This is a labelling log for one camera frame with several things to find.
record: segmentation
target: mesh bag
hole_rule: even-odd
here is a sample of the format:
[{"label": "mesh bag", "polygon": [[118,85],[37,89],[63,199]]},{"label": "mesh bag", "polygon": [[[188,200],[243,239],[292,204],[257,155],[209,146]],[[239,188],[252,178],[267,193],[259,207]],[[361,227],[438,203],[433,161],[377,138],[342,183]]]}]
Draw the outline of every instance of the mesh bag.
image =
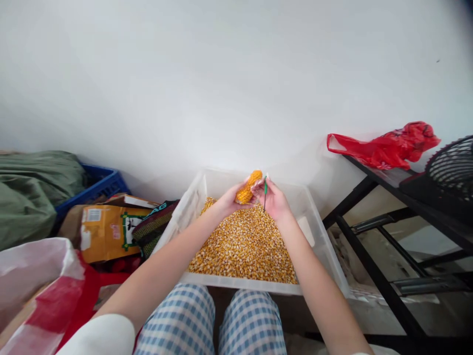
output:
[{"label": "mesh bag", "polygon": [[133,230],[133,241],[140,247],[141,255],[145,260],[149,258],[163,235],[178,203],[179,200],[165,201],[151,211]]}]

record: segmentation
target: metal table frame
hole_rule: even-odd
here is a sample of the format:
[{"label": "metal table frame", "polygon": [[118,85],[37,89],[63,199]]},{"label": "metal table frame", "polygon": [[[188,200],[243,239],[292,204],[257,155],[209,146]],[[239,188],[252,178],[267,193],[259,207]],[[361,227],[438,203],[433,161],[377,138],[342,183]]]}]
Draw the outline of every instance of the metal table frame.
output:
[{"label": "metal table frame", "polygon": [[[455,261],[473,255],[473,229],[457,220],[412,199],[399,190],[399,182],[415,172],[402,169],[377,170],[364,166],[356,159],[344,155],[353,165],[367,174],[353,191],[324,218],[326,229],[337,223],[351,247],[359,257],[366,271],[383,295],[399,323],[406,332],[408,340],[415,345],[416,350],[425,349],[423,344],[430,339],[418,321],[406,307],[401,297],[414,294],[427,294],[452,291],[471,291],[473,289],[473,273],[462,272],[449,275],[431,275],[426,269],[440,263]],[[367,221],[349,226],[343,215],[363,200],[376,186],[382,186],[398,198],[407,207],[392,211]],[[447,255],[435,256],[428,260],[417,262],[414,258],[386,231],[383,227],[389,223],[420,216],[437,228],[445,236],[455,242],[460,248]],[[371,229],[377,229],[386,240],[399,252],[419,275],[415,279],[390,282],[381,272],[361,244],[357,235]]]}]

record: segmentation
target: green cloth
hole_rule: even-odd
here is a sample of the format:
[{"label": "green cloth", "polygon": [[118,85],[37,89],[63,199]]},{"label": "green cloth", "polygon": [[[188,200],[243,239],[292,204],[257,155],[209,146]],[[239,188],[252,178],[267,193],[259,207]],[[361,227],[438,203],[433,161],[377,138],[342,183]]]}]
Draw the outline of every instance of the green cloth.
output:
[{"label": "green cloth", "polygon": [[85,171],[74,154],[0,155],[0,250],[48,237],[54,208],[85,186]]}]

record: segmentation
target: red and white bag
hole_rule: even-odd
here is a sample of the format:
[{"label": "red and white bag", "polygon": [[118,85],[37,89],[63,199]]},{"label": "red and white bag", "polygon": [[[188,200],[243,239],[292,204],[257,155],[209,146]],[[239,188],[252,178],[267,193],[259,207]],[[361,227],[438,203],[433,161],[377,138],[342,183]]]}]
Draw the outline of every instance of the red and white bag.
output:
[{"label": "red and white bag", "polygon": [[84,290],[85,266],[65,238],[0,252],[0,355],[56,352]]}]

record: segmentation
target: fan grill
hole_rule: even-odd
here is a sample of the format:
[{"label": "fan grill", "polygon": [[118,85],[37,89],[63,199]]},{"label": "fan grill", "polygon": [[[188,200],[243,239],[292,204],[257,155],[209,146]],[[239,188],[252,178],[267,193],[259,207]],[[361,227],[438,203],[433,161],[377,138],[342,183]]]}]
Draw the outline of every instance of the fan grill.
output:
[{"label": "fan grill", "polygon": [[442,148],[427,163],[425,173],[443,190],[473,201],[473,136]]}]

